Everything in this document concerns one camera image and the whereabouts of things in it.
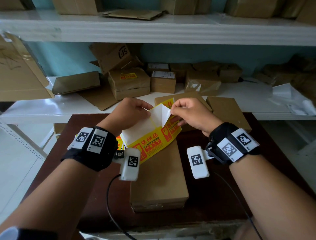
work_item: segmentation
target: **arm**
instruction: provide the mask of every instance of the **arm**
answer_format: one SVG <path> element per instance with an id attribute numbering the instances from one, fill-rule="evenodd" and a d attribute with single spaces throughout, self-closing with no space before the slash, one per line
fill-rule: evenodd
<path id="1" fill-rule="evenodd" d="M 223 123 L 195 98 L 179 99 L 171 113 L 205 136 Z M 316 202 L 263 156 L 246 155 L 230 171 L 268 239 L 315 238 Z"/>
<path id="2" fill-rule="evenodd" d="M 150 116 L 150 104 L 124 99 L 98 126 L 115 136 Z M 0 225 L 0 233 L 11 226 L 57 232 L 59 239 L 71 239 L 88 201 L 98 172 L 65 159 L 19 207 Z"/>

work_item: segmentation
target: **blue wall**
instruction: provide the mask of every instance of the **blue wall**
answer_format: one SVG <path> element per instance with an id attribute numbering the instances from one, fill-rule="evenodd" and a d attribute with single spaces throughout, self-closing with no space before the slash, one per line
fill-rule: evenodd
<path id="1" fill-rule="evenodd" d="M 53 9 L 52 0 L 33 0 L 39 9 Z M 213 0 L 212 9 L 222 12 L 226 0 Z M 159 0 L 104 0 L 108 8 L 158 9 Z M 34 55 L 48 76 L 66 76 L 100 70 L 89 63 L 95 60 L 84 42 L 29 42 Z M 144 44 L 142 59 L 146 62 L 199 62 L 214 60 L 237 63 L 249 76 L 267 63 L 280 64 L 295 53 L 316 56 L 316 47 L 199 45 L 199 44 Z"/>

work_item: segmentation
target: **black wrist strap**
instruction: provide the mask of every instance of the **black wrist strap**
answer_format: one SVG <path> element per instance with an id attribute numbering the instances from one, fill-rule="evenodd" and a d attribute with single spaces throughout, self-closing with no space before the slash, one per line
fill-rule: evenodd
<path id="1" fill-rule="evenodd" d="M 74 159 L 99 172 L 111 164 L 117 145 L 116 137 L 101 127 L 82 128 L 61 161 Z"/>
<path id="2" fill-rule="evenodd" d="M 210 139 L 206 151 L 216 159 L 215 163 L 232 164 L 247 154 L 260 154 L 259 144 L 245 130 L 231 123 L 223 123 L 214 129 Z"/>

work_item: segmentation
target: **floor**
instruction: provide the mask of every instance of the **floor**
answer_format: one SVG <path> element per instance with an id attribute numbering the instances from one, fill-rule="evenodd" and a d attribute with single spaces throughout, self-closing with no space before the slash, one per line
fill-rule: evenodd
<path id="1" fill-rule="evenodd" d="M 316 136 L 315 121 L 301 121 L 300 123 Z M 304 146 L 304 141 L 283 121 L 262 121 L 261 124 L 316 192 L 316 156 L 300 156 L 297 154 L 297 151 Z M 19 125 L 19 128 L 35 143 L 40 144 L 52 125 Z M 44 151 L 49 153 L 55 142 L 56 138 L 53 137 Z M 0 130 L 0 154 L 1 223 L 21 202 L 43 161 L 36 158 L 2 130 Z"/>

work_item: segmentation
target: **wooden table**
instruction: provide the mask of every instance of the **wooden table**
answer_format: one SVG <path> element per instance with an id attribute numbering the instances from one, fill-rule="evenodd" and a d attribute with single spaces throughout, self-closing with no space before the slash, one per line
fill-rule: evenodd
<path id="1" fill-rule="evenodd" d="M 252 128 L 252 137 L 260 143 L 263 156 L 315 198 L 313 191 L 256 118 L 251 113 L 245 113 L 244 115 Z M 73 115 L 36 175 L 25 197 L 57 167 L 60 163 L 60 158 L 67 151 L 67 147 L 72 142 L 74 135 L 82 127 L 94 126 L 106 116 L 106 114 Z M 209 160 L 207 165 L 210 176 L 198 180 L 193 178 L 186 149 L 196 145 L 205 147 L 208 143 L 208 138 L 201 131 L 195 130 L 179 134 L 177 142 L 190 196 L 185 207 L 179 210 L 133 213 L 129 203 L 130 182 L 115 180 L 111 186 L 109 195 L 110 208 L 114 219 L 121 227 L 128 231 L 147 231 L 165 229 L 167 226 L 167 228 L 177 228 L 178 226 L 183 227 L 215 222 L 229 223 L 238 219 L 246 219 L 245 213 L 231 190 L 213 173 L 219 173 L 232 186 L 242 200 L 242 203 L 247 206 L 228 166 L 215 165 Z M 119 164 L 112 163 L 108 168 L 99 173 L 98 180 L 78 225 L 81 231 L 90 233 L 117 232 L 117 228 L 110 221 L 106 210 L 106 188 L 109 181 L 119 173 L 119 168 Z"/>

